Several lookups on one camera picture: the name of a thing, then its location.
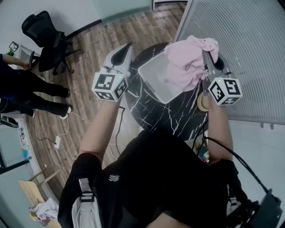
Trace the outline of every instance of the laminate floor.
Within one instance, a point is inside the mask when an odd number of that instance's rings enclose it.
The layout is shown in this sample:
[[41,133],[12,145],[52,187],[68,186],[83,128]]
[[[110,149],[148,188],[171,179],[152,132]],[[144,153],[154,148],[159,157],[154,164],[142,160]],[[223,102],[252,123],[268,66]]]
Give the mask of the laminate floor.
[[[101,104],[101,101],[91,91],[91,86],[94,74],[100,70],[107,54],[125,43],[132,43],[138,55],[152,45],[173,41],[185,6],[186,4],[162,4],[153,12],[130,16],[107,25],[99,24],[76,35],[72,38],[73,49],[83,49],[85,52],[68,57],[67,62],[75,72],[69,74],[65,71],[57,76],[52,75],[52,70],[41,73],[41,76],[45,77],[48,82],[68,87],[71,91],[70,98],[65,100],[46,94],[39,95],[50,101],[67,102],[73,105],[74,113],[91,122]],[[126,111],[123,115],[118,143],[127,145],[138,135],[139,125],[131,116],[125,98],[121,106],[124,106]],[[121,110],[110,140],[111,144],[115,143],[120,118]],[[78,156],[81,138],[89,124],[74,114],[70,114],[68,120],[61,120],[58,116],[40,110],[36,112],[35,118],[27,116],[26,120],[33,148],[44,175],[49,176],[56,169],[62,169],[49,181],[52,191],[59,199],[72,164]],[[61,135],[58,152],[52,142],[39,141],[36,138],[36,136],[39,139],[46,137],[54,141],[56,135],[65,133],[68,128],[67,134]],[[114,155],[118,156],[115,145],[110,145],[110,147]],[[107,148],[103,168],[114,160],[110,149]]]

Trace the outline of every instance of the plastic container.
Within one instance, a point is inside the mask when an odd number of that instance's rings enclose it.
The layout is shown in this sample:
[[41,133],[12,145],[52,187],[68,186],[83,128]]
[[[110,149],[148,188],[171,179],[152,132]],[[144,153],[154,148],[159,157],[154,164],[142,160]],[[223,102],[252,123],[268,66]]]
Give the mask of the plastic container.
[[162,52],[138,69],[139,75],[163,104],[169,103],[182,93],[177,86],[166,82],[168,64],[168,58]]

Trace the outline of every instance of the bag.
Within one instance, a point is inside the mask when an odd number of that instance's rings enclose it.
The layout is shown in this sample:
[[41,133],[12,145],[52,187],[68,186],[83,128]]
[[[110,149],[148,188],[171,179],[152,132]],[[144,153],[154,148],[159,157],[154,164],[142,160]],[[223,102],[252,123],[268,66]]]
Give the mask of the bag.
[[98,201],[90,189],[87,178],[79,179],[82,196],[72,206],[74,228],[102,228]]

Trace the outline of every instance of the black marble table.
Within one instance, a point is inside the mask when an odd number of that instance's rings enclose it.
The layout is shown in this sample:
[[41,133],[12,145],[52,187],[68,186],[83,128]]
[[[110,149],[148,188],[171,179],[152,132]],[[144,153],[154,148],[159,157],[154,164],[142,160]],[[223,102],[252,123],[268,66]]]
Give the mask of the black marble table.
[[133,61],[126,101],[131,114],[143,129],[152,132],[160,128],[186,141],[195,137],[208,118],[208,113],[200,111],[197,106],[202,84],[198,84],[192,91],[182,92],[168,104],[163,104],[138,73],[138,68],[160,54],[166,45],[167,43],[162,43],[149,47]]

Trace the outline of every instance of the white cube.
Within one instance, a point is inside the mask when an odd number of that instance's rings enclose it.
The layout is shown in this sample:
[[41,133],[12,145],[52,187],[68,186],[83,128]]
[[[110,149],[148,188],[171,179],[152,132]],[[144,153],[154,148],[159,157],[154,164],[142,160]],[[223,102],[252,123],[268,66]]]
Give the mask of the white cube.
[[118,101],[128,88],[124,74],[95,73],[92,91],[101,100]]
[[238,79],[216,77],[208,90],[219,106],[233,105],[243,97]]

